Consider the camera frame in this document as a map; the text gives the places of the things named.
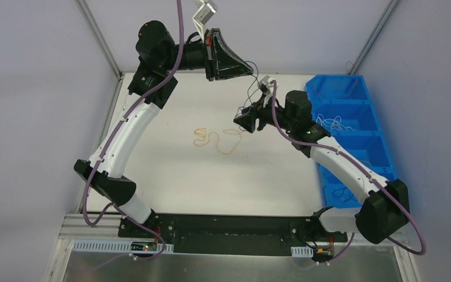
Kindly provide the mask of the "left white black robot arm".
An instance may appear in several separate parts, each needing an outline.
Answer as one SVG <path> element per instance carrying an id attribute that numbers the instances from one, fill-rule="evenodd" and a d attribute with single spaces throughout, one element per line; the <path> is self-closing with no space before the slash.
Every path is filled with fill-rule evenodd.
<path id="1" fill-rule="evenodd" d="M 156 222 L 150 218 L 153 210 L 143 203 L 136 194 L 135 182 L 123 172 L 142 133 L 176 88 L 175 71 L 203 69 L 210 82 L 254 73 L 227 46 L 218 28 L 208 29 L 202 39 L 194 40 L 197 35 L 195 32 L 175 43 L 160 21 L 149 21 L 140 28 L 136 43 L 139 66 L 118 121 L 98 149 L 87 160 L 77 160 L 73 167 L 88 188 L 134 220 L 133 230 L 140 237 L 150 237 L 155 232 Z"/>

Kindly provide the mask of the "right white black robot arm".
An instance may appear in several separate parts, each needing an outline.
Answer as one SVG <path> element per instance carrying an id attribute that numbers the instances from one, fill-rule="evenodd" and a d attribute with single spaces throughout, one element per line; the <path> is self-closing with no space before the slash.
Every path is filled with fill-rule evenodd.
<path id="1" fill-rule="evenodd" d="M 357 209 L 331 206 L 319 211 L 318 220 L 309 228 L 314 239 L 323 241 L 333 232 L 348 232 L 379 244 L 410 223 L 406 184 L 374 172 L 345 150 L 313 120 L 312 104 L 305 92 L 288 92 L 282 106 L 275 97 L 262 95 L 233 121 L 250 133 L 261 131 L 266 125 L 276 127 L 293 147 L 342 182 L 360 203 Z"/>

